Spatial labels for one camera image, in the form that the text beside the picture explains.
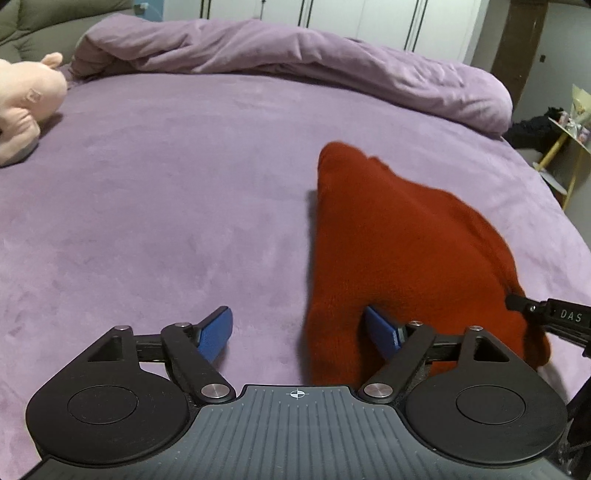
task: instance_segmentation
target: blue gripper pad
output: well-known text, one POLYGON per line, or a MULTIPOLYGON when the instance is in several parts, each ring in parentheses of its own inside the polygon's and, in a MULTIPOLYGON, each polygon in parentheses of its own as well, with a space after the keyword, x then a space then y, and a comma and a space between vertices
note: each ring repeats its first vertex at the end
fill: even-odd
POLYGON ((390 360, 406 340, 402 325, 391 325, 375 309, 366 307, 363 320, 369 338, 384 360, 390 360))

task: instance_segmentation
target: wardrobe door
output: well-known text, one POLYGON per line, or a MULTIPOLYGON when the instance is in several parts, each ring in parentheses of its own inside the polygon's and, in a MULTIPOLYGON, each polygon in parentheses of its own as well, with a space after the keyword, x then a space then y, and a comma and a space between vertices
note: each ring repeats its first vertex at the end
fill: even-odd
POLYGON ((260 16, 261 0, 210 0, 209 18, 248 20, 260 16))
POLYGON ((464 61, 481 3, 428 0, 414 51, 430 59, 464 61))
POLYGON ((357 38, 374 45, 404 50, 420 0, 365 0, 357 38))
POLYGON ((364 3, 365 0, 313 0, 308 27, 356 38, 364 3))

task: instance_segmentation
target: power outlet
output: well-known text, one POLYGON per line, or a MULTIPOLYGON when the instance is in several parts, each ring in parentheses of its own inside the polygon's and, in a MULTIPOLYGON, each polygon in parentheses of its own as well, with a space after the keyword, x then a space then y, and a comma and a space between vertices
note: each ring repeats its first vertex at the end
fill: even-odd
POLYGON ((150 8, 150 4, 148 2, 142 2, 140 4, 134 5, 135 12, 138 14, 143 14, 148 8, 150 8))

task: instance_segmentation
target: purple bedsheet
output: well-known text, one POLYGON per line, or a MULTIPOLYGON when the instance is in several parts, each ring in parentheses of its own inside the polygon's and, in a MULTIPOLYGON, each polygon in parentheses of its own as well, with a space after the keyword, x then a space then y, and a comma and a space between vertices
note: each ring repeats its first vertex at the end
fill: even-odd
MULTIPOLYGON (((462 124, 241 74, 100 79, 72 89, 61 114, 29 160, 0 171, 3 480, 38 459, 28 399, 113 325, 155 333, 226 304, 235 331, 220 370, 238 391, 305 381, 310 212, 329 141, 480 211, 532 298, 591 304, 591 253, 539 175, 462 124)), ((553 339, 556 369, 572 394, 590 364, 553 339)))

